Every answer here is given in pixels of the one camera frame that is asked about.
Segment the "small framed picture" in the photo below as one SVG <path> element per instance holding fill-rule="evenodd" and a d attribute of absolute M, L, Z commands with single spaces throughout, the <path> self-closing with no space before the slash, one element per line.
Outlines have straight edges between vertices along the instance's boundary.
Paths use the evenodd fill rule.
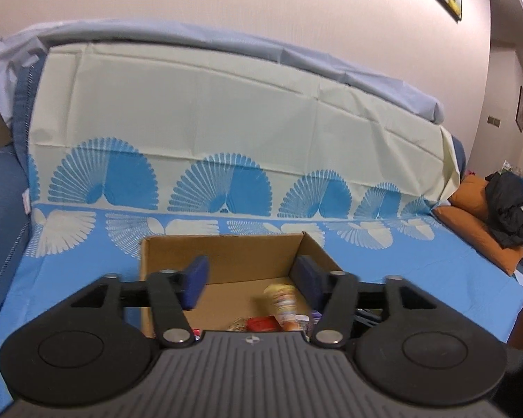
<path fill-rule="evenodd" d="M 519 132 L 523 133 L 523 86 L 520 86 L 515 122 L 519 129 Z"/>

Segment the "black jacket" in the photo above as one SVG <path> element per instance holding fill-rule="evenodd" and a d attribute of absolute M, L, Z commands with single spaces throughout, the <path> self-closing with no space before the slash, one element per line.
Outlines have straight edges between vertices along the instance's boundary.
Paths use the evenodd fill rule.
<path fill-rule="evenodd" d="M 487 226 L 501 248 L 523 245 L 523 178 L 512 172 L 486 177 Z"/>

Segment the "clear bag of cookies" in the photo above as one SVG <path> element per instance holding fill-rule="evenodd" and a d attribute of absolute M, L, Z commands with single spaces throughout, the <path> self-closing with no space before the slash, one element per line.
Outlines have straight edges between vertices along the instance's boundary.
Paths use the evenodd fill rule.
<path fill-rule="evenodd" d="M 246 332 L 247 331 L 247 319 L 240 317 L 235 319 L 227 327 L 227 331 L 232 332 Z"/>

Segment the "blue patterned sofa cover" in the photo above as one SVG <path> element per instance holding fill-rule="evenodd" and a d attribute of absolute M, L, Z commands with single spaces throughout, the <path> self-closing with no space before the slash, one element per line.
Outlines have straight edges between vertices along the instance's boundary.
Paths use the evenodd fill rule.
<path fill-rule="evenodd" d="M 509 338 L 523 287 L 431 213 L 465 158 L 443 126 L 243 55 L 77 42 L 24 67 L 40 59 L 32 234 L 1 307 L 0 347 L 103 274 L 137 279 L 145 238 L 302 231 L 362 280 L 399 274 Z M 10 400 L 0 375 L 0 412 Z"/>

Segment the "green rice cracker packet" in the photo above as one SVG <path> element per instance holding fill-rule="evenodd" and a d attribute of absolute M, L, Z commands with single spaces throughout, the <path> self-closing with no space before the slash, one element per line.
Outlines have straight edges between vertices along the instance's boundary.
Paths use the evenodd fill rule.
<path fill-rule="evenodd" d="M 283 331 L 300 331 L 296 321 L 296 289 L 292 285 L 271 284 L 263 292 L 270 300 L 276 321 Z"/>

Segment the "wall switch plate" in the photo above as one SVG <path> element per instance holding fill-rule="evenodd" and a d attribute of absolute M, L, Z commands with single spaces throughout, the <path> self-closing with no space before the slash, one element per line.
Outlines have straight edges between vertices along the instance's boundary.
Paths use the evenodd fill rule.
<path fill-rule="evenodd" d="M 492 116 L 488 116 L 487 117 L 487 122 L 490 124 L 490 125 L 494 125 L 496 127 L 499 127 L 500 124 L 501 124 L 501 120 L 500 119 L 497 119 L 495 117 L 492 117 Z"/>

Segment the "orange cushion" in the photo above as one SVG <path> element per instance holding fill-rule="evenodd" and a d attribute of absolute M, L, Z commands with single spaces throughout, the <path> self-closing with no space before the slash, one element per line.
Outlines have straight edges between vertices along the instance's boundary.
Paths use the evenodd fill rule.
<path fill-rule="evenodd" d="M 483 177 L 467 175 L 458 189 L 442 204 L 433 209 L 434 216 L 458 237 L 471 245 L 508 276 L 517 270 L 523 259 L 523 245 L 503 248 L 487 227 L 488 210 L 486 184 Z"/>

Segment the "cardboard box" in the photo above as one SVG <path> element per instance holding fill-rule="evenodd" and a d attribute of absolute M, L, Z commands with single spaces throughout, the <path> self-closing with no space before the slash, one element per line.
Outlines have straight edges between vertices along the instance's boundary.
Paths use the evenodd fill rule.
<path fill-rule="evenodd" d="M 141 277 L 165 269 L 182 271 L 199 256 L 210 262 L 207 285 L 185 316 L 192 329 L 223 330 L 235 319 L 274 316 L 263 293 L 271 284 L 292 285 L 297 257 L 310 256 L 326 271 L 342 269 L 307 232 L 281 235 L 152 236 L 141 243 Z M 296 290 L 296 321 L 310 321 L 311 309 Z"/>

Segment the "red spicy strip packet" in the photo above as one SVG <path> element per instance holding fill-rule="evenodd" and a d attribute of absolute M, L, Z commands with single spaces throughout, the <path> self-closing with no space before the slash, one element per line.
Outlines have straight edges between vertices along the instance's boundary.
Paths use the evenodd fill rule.
<path fill-rule="evenodd" d="M 273 316 L 260 316 L 247 319 L 248 332 L 281 332 L 282 327 Z"/>

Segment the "purple candy bar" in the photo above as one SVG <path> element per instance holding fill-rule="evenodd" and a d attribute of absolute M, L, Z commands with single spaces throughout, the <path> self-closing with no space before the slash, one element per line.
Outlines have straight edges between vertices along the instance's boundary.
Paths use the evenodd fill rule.
<path fill-rule="evenodd" d="M 310 315 L 310 324 L 317 325 L 322 318 L 322 314 L 317 310 L 312 310 Z"/>

